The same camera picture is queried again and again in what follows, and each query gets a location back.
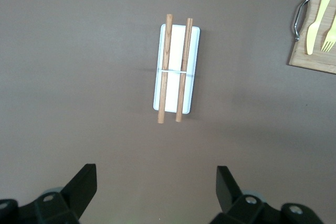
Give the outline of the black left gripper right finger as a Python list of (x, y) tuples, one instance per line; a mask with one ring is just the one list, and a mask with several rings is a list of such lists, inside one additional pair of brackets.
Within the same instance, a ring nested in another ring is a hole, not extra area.
[(324, 224), (307, 206), (286, 203), (277, 210), (244, 194), (227, 166), (217, 166), (216, 196), (222, 211), (209, 224)]

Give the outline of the yellow plastic fork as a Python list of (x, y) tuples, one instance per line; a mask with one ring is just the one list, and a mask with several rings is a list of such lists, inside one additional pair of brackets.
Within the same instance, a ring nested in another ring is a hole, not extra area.
[(336, 17), (334, 18), (329, 31), (323, 42), (321, 51), (329, 52), (336, 43)]

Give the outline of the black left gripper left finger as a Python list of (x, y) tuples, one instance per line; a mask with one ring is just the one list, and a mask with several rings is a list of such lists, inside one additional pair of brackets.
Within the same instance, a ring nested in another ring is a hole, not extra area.
[(96, 192), (96, 164), (86, 164), (59, 192), (45, 193), (21, 207), (14, 199), (0, 199), (0, 224), (80, 224)]

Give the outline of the yellow plastic knife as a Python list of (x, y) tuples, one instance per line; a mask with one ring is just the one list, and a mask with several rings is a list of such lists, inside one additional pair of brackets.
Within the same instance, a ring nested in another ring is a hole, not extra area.
[(306, 48), (307, 54), (311, 55), (313, 53), (314, 44), (316, 42), (317, 33), (322, 22), (325, 11), (329, 5), (330, 0), (321, 0), (320, 6), (318, 8), (317, 16), (314, 22), (308, 27), (306, 36)]

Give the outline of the white rectangular tray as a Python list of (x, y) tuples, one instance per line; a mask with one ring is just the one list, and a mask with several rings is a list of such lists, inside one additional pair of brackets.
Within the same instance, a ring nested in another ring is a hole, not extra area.
[[(201, 30), (199, 27), (192, 27), (191, 34), (191, 44), (189, 49), (185, 89), (184, 89), (184, 100), (183, 100), (183, 114), (188, 114), (191, 110), (191, 101), (193, 93), (193, 85), (195, 78), (195, 69), (198, 53), (198, 44), (200, 39)], [(159, 109), (160, 102), (160, 87), (161, 87), (161, 77), (162, 77), (162, 62), (163, 62), (163, 49), (164, 49), (164, 36), (165, 36), (165, 25), (161, 26), (160, 30), (160, 41), (159, 41), (159, 52), (158, 52), (158, 63), (156, 68), (156, 81), (154, 88), (154, 101), (153, 108), (155, 110)], [(178, 90), (180, 83), (180, 75), (182, 71), (182, 55), (183, 55), (183, 45), (185, 36), (185, 26), (183, 25), (173, 25), (172, 26), (172, 38), (170, 47), (170, 58), (169, 58), (169, 68), (168, 79), (167, 79), (167, 90), (166, 90), (166, 102), (165, 111), (173, 112), (177, 111), (177, 101), (178, 101)]]

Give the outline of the wooden chopstick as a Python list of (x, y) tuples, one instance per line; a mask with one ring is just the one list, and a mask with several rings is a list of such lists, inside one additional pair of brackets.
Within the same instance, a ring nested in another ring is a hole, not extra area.
[(165, 102), (166, 102), (168, 69), (169, 69), (169, 60), (170, 60), (172, 26), (173, 26), (173, 15), (167, 14), (166, 23), (165, 23), (164, 44), (163, 44), (163, 59), (162, 59), (159, 110), (158, 110), (158, 117), (157, 117), (157, 120), (158, 120), (157, 122), (159, 124), (163, 124), (164, 118), (165, 118)]
[(181, 73), (180, 73), (180, 81), (179, 81), (179, 89), (178, 89), (179, 93), (178, 93), (177, 110), (176, 110), (176, 118), (175, 118), (176, 122), (182, 121), (186, 73), (187, 73), (187, 64), (188, 64), (188, 57), (189, 57), (190, 44), (191, 44), (192, 27), (193, 27), (193, 19), (188, 18), (186, 20), (184, 45), (183, 45), (183, 53), (182, 53), (182, 61), (181, 61)]

